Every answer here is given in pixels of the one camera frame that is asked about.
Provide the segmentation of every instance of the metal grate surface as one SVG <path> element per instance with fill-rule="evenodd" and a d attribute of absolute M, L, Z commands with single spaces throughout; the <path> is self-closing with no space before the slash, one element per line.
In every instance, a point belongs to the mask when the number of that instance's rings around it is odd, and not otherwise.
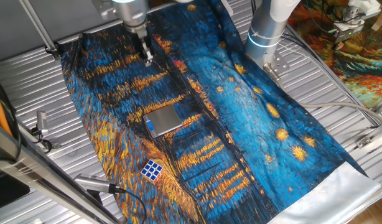
<path fill-rule="evenodd" d="M 228 1 L 242 40 L 246 40 L 252 18 L 249 0 Z M 280 74 L 286 91 L 303 103 L 350 101 L 353 99 L 334 81 L 334 74 L 319 68 L 301 56 L 298 47 L 286 41 L 278 52 L 290 65 Z M 49 126 L 46 139 L 61 143 L 49 157 L 65 172 L 75 177 L 80 173 L 104 176 L 82 122 L 65 86 L 61 64 L 54 62 L 44 49 L 14 57 L 0 63 L 0 82 L 5 87 L 18 118 L 29 128 L 36 124 L 36 111 L 45 110 Z M 367 174 L 382 182 L 382 143 L 372 149 L 359 150 L 357 139 L 369 133 L 372 124 L 358 110 L 344 107 L 308 109 L 327 131 L 358 161 Z M 104 206 L 116 217 L 122 214 L 111 195 L 101 194 Z M 27 223 L 39 218 L 49 223 L 75 223 L 81 218 L 34 190 L 25 197 L 0 209 L 0 223 Z"/>

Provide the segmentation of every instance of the blue fabric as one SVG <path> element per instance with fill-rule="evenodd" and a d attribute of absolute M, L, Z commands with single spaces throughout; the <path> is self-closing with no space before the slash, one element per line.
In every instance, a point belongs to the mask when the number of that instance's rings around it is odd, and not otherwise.
<path fill-rule="evenodd" d="M 143 199 L 146 223 L 267 223 L 345 161 L 363 173 L 248 58 L 220 1 L 149 21 L 150 67 L 122 25 L 62 46 L 65 81 L 104 171 Z M 153 139 L 142 116 L 165 105 L 183 127 Z M 156 183 L 141 174 L 149 159 L 164 168 Z M 133 198 L 117 200 L 129 222 L 142 219 Z"/>

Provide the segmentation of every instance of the cloth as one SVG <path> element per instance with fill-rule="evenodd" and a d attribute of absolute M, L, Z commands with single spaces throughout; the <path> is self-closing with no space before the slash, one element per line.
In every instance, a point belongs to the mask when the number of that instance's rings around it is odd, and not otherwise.
<path fill-rule="evenodd" d="M 310 13 L 326 30 L 333 29 L 325 15 L 321 16 L 322 2 L 335 6 L 333 12 L 341 17 L 348 1 L 309 1 Z M 371 29 L 379 16 L 367 19 L 363 32 L 347 41 L 341 49 L 334 47 L 332 34 L 323 33 L 311 20 L 305 1 L 293 11 L 288 23 L 310 45 L 328 67 L 367 107 L 374 108 L 382 100 L 382 26 Z M 329 15 L 332 21 L 336 18 Z"/>
<path fill-rule="evenodd" d="M 349 212 L 380 188 L 379 183 L 365 177 L 345 162 L 269 224 L 340 224 Z"/>
<path fill-rule="evenodd" d="M 62 47 L 68 90 L 107 177 L 140 196 L 146 223 L 267 223 L 345 161 L 358 164 L 245 54 L 223 4 L 149 16 L 146 67 L 123 25 Z M 144 114 L 174 105 L 183 126 L 151 138 Z M 156 184 L 140 173 L 152 159 Z M 140 204 L 117 195 L 129 223 Z"/>

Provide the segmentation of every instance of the metal clamp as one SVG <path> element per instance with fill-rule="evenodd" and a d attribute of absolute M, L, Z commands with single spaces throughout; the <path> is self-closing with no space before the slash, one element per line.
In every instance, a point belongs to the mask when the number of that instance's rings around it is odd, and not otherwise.
<path fill-rule="evenodd" d="M 274 53 L 274 61 L 271 63 L 271 68 L 277 74 L 282 74 L 289 70 L 289 65 L 278 51 Z"/>
<path fill-rule="evenodd" d="M 45 111 L 36 111 L 36 127 L 32 128 L 32 134 L 37 135 L 46 135 L 49 133 L 49 130 L 47 129 L 47 117 Z"/>
<path fill-rule="evenodd" d="M 369 134 L 358 140 L 356 142 L 356 145 L 361 149 L 380 138 L 382 138 L 382 124 L 379 127 L 377 127 L 374 131 L 370 132 Z"/>

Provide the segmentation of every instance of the rubik's cube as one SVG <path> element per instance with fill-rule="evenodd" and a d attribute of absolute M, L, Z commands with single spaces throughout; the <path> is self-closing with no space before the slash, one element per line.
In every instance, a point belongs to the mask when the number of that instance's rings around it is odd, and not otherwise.
<path fill-rule="evenodd" d="M 141 174 L 147 178 L 148 181 L 156 184 L 162 174 L 162 170 L 163 167 L 158 165 L 156 162 L 149 160 L 147 165 L 142 168 Z"/>

